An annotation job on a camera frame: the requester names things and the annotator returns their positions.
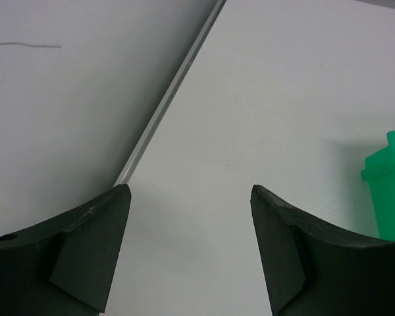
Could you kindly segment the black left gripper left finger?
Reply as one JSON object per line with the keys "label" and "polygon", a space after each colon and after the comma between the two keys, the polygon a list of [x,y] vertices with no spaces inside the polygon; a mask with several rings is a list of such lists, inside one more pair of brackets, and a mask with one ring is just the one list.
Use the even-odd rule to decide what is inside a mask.
{"label": "black left gripper left finger", "polygon": [[105,312],[131,203],[121,184],[0,237],[0,315]]}

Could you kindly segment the aluminium frame rail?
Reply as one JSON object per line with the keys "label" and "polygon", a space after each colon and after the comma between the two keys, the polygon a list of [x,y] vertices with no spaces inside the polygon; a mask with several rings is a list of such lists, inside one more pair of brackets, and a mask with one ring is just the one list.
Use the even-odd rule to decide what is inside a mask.
{"label": "aluminium frame rail", "polygon": [[173,101],[177,91],[181,87],[190,67],[193,65],[201,46],[204,44],[207,36],[209,35],[213,25],[215,24],[218,16],[220,15],[226,0],[216,1],[212,11],[210,12],[207,20],[203,24],[201,30],[196,36],[191,48],[185,56],[182,64],[176,72],[172,82],[168,86],[166,92],[161,98],[158,106],[156,107],[153,115],[151,116],[147,126],[142,132],[138,142],[136,143],[133,151],[131,152],[126,164],[121,170],[118,178],[116,179],[113,186],[120,184],[128,184],[131,179],[136,167],[138,166],[143,154],[145,153],[153,135],[157,131],[165,113],[167,112],[171,102]]}

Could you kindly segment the green plastic bin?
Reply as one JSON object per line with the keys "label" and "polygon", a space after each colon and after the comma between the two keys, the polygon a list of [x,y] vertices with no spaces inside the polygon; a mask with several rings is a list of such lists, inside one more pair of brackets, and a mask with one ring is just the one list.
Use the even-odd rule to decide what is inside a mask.
{"label": "green plastic bin", "polygon": [[395,131],[387,146],[365,158],[362,181],[368,183],[379,237],[395,242]]}

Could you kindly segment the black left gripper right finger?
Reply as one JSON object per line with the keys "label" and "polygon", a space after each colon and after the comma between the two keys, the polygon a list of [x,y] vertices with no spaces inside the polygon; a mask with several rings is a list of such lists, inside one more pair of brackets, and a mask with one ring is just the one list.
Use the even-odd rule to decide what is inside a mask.
{"label": "black left gripper right finger", "polygon": [[331,224],[260,185],[250,203],[273,315],[395,315],[395,242]]}

